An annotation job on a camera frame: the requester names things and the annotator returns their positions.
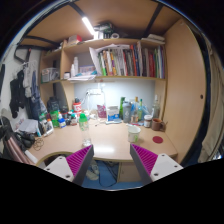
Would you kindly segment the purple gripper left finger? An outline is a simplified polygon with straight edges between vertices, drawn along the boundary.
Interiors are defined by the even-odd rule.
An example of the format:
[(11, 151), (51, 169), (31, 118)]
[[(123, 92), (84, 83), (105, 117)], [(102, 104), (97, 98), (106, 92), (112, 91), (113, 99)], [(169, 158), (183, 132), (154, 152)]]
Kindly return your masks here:
[(93, 155), (94, 147), (90, 145), (67, 157), (57, 157), (45, 171), (81, 186)]

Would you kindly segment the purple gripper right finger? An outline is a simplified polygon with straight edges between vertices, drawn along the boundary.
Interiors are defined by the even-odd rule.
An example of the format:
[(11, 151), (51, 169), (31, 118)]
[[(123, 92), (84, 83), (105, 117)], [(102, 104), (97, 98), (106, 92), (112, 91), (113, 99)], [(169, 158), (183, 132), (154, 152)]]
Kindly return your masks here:
[(143, 185), (152, 183), (182, 169), (182, 166), (167, 154), (157, 155), (135, 144), (130, 145), (130, 154)]

